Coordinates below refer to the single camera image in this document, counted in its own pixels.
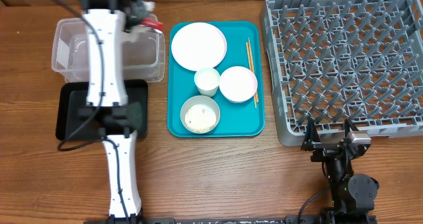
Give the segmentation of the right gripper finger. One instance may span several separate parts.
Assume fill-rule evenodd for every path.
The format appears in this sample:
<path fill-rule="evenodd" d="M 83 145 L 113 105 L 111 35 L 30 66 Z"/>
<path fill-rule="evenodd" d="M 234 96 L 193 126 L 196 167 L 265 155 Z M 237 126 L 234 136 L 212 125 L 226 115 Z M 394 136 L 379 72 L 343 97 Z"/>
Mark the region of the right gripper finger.
<path fill-rule="evenodd" d="M 358 131 L 358 128 L 354 125 L 354 123 L 349 118 L 345 119 L 343 128 L 344 128 L 345 137 L 347 137 L 351 131 Z"/>
<path fill-rule="evenodd" d="M 307 129 L 305 132 L 303 143 L 301 144 L 301 150 L 313 151 L 316 148 L 319 148 L 320 145 L 321 145 L 321 140 L 315 126 L 315 121 L 314 119 L 312 119 L 312 117 L 308 117 Z"/>

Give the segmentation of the red snack wrapper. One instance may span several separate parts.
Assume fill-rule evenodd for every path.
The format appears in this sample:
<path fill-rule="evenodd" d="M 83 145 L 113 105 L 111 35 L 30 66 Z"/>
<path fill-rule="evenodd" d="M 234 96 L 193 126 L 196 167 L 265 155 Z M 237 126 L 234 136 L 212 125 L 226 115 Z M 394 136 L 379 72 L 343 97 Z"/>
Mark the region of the red snack wrapper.
<path fill-rule="evenodd" d="M 164 28 L 164 24 L 163 23 L 161 23 L 159 21 L 156 21 L 156 20 L 153 20 L 151 18 L 144 18 L 140 22 L 140 25 L 146 26 L 148 28 L 152 28 L 154 30 L 159 30 L 159 31 L 163 31 L 163 28 Z"/>

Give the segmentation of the white pink bowl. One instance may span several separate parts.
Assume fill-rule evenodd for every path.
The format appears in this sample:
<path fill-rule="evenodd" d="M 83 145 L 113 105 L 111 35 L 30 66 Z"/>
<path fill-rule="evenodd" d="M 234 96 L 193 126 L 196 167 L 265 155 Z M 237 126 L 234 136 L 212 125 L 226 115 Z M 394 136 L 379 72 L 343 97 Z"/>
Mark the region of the white pink bowl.
<path fill-rule="evenodd" d="M 257 88 L 256 76 L 246 67 L 233 66 L 221 74 L 219 89 L 230 102 L 246 102 L 255 95 Z"/>

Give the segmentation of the white plastic cup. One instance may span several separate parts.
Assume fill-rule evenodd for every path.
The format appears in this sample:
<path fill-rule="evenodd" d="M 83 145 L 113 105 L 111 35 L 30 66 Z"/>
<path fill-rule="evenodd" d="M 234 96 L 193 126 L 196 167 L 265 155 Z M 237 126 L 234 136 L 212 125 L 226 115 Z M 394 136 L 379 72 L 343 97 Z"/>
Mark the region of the white plastic cup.
<path fill-rule="evenodd" d="M 203 68 L 194 75 L 194 84 L 201 95 L 212 97 L 219 88 L 220 74 L 214 68 Z"/>

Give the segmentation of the grey bowl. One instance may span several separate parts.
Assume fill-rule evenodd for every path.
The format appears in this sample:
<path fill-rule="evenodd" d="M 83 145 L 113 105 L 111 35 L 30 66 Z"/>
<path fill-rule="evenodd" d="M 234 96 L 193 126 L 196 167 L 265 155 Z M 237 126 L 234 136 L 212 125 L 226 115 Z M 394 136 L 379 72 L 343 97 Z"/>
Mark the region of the grey bowl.
<path fill-rule="evenodd" d="M 220 109 L 217 102 L 208 96 L 193 96 L 182 105 L 180 120 L 192 133 L 208 133 L 218 125 Z"/>

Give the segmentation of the pile of rice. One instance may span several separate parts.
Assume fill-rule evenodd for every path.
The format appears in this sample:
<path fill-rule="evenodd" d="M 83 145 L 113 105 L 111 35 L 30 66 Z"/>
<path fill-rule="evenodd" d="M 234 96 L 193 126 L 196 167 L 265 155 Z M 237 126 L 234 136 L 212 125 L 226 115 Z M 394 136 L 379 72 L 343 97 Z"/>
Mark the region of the pile of rice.
<path fill-rule="evenodd" d="M 207 133 L 214 129 L 217 115 L 205 104 L 195 104 L 184 115 L 186 127 L 194 133 Z"/>

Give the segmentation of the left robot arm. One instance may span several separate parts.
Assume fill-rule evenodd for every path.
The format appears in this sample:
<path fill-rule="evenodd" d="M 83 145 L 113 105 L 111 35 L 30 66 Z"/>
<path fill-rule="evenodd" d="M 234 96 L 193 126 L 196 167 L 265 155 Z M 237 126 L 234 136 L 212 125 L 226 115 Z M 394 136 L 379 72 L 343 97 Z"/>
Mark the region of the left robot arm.
<path fill-rule="evenodd" d="M 143 108 L 130 102 L 123 77 L 122 35 L 154 9 L 145 0 L 79 0 L 87 29 L 89 87 L 83 112 L 99 124 L 106 152 L 110 207 L 106 223 L 142 223 L 135 174 L 135 147 Z"/>

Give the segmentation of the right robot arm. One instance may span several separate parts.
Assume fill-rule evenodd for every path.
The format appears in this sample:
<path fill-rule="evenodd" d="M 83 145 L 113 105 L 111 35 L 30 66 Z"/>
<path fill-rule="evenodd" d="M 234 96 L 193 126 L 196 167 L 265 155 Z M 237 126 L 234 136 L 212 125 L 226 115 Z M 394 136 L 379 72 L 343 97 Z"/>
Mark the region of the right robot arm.
<path fill-rule="evenodd" d="M 364 156 L 371 146 L 371 138 L 366 131 L 359 130 L 349 119 L 344 121 L 344 134 L 337 143 L 323 143 L 318 135 L 315 122 L 308 119 L 305 137 L 301 145 L 303 151 L 311 151 L 311 161 L 320 163 L 328 187 L 311 196 L 297 214 L 298 223 L 376 223 L 370 216 L 374 210 L 379 183 L 366 174 L 355 174 L 351 161 Z M 303 211 L 315 198 L 330 191 L 332 207 L 323 208 L 320 214 L 303 217 Z"/>

